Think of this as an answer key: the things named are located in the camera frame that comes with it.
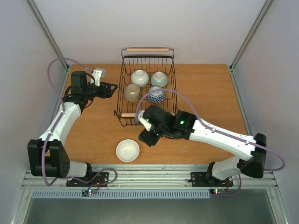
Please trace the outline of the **white orange bottomed bowl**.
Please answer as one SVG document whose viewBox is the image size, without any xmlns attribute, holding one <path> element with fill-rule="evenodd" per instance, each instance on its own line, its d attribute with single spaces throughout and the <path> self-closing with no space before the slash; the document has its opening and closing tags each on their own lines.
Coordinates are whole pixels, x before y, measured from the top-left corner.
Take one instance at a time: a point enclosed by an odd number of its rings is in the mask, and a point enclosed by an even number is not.
<svg viewBox="0 0 299 224">
<path fill-rule="evenodd" d="M 131 139 L 121 141 L 116 147 L 116 156 L 123 162 L 134 161 L 140 153 L 138 143 Z"/>
</svg>

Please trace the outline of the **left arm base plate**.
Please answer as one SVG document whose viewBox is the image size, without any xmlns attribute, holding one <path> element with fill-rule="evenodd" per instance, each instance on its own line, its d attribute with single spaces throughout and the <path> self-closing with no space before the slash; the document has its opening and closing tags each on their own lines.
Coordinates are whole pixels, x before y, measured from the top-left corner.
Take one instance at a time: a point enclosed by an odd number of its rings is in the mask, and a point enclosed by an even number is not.
<svg viewBox="0 0 299 224">
<path fill-rule="evenodd" d="M 75 178 L 72 178 L 71 180 L 67 180 L 66 186 L 67 187 L 89 187 L 91 185 L 98 186 L 99 183 L 101 183 L 101 187 L 106 187 L 107 183 L 109 181 L 109 173 L 108 172 L 102 172 L 99 175 L 97 175 L 93 180 L 91 180 L 95 176 L 96 172 L 93 172 L 90 177 L 79 177 L 79 181 Z"/>
</svg>

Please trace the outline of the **large white bowl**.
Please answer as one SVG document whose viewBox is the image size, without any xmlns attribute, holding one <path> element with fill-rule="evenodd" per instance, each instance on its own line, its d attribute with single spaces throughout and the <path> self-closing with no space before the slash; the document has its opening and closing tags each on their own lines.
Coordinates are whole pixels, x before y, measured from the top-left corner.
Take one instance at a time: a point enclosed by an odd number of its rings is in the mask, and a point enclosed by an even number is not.
<svg viewBox="0 0 299 224">
<path fill-rule="evenodd" d="M 137 84 L 129 84 L 124 89 L 124 98 L 129 102 L 135 102 L 141 98 L 141 87 Z"/>
</svg>

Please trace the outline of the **white ribbed bowl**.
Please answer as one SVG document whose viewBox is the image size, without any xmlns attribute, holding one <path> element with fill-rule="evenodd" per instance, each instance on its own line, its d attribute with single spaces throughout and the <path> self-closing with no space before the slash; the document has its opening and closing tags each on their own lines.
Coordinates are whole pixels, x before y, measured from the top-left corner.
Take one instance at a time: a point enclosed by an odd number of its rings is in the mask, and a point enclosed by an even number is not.
<svg viewBox="0 0 299 224">
<path fill-rule="evenodd" d="M 136 70 L 132 73 L 130 81 L 133 84 L 137 84 L 140 87 L 144 87 L 149 82 L 149 75 L 144 70 Z"/>
</svg>

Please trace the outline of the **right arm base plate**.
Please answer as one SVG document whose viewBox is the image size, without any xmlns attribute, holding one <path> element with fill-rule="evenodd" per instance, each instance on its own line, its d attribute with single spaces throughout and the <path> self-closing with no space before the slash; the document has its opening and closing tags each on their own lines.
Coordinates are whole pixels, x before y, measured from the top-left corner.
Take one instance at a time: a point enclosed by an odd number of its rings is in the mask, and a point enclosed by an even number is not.
<svg viewBox="0 0 299 224">
<path fill-rule="evenodd" d="M 219 180 L 206 172 L 191 172 L 190 175 L 191 178 L 188 182 L 190 182 L 193 187 L 233 187 L 234 185 L 231 177 L 225 180 Z"/>
</svg>

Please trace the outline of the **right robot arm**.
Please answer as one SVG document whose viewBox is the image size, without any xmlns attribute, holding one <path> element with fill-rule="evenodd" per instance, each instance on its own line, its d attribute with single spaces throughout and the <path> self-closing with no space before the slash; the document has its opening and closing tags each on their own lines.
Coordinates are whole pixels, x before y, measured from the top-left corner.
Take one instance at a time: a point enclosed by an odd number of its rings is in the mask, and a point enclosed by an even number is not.
<svg viewBox="0 0 299 224">
<path fill-rule="evenodd" d="M 248 136 L 234 133 L 198 119 L 194 114 L 179 111 L 173 115 L 156 105 L 140 110 L 135 122 L 144 126 L 138 139 L 149 147 L 165 137 L 203 142 L 232 153 L 234 156 L 229 159 L 209 164 L 204 177 L 209 186 L 215 186 L 233 175 L 263 178 L 266 158 L 266 137 L 263 134 Z"/>
</svg>

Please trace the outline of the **red patterned blue bowl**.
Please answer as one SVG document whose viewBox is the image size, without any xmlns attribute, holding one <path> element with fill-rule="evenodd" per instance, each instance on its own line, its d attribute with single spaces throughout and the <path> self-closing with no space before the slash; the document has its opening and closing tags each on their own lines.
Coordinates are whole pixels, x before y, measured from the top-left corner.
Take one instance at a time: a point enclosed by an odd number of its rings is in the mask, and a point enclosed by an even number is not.
<svg viewBox="0 0 299 224">
<path fill-rule="evenodd" d="M 161 103 L 165 99 L 165 92 L 160 86 L 152 86 L 148 92 L 151 92 L 151 94 L 147 98 L 152 103 Z"/>
</svg>

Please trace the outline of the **green dashed pattern bowl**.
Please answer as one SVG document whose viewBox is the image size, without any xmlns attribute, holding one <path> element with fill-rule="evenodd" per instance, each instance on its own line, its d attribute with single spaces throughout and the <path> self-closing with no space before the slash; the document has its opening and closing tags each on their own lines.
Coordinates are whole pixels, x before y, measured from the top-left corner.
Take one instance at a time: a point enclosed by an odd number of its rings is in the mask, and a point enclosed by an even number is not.
<svg viewBox="0 0 299 224">
<path fill-rule="evenodd" d="M 168 84 L 168 77 L 165 73 L 158 71 L 151 76 L 150 83 L 152 86 L 165 87 Z"/>
</svg>

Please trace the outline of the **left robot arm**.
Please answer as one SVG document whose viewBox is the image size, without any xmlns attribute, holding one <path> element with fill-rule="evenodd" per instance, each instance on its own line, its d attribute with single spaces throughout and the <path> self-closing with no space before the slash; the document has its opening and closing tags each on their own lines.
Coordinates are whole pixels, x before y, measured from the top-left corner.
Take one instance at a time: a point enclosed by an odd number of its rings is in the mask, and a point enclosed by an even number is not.
<svg viewBox="0 0 299 224">
<path fill-rule="evenodd" d="M 36 140 L 30 140 L 28 158 L 33 176 L 74 178 L 82 185 L 93 183 L 91 164 L 71 161 L 64 148 L 66 138 L 83 110 L 95 98 L 110 98 L 117 85 L 102 82 L 105 70 L 96 68 L 92 74 L 75 71 L 71 74 L 71 85 L 67 87 L 62 104 L 48 129 Z"/>
</svg>

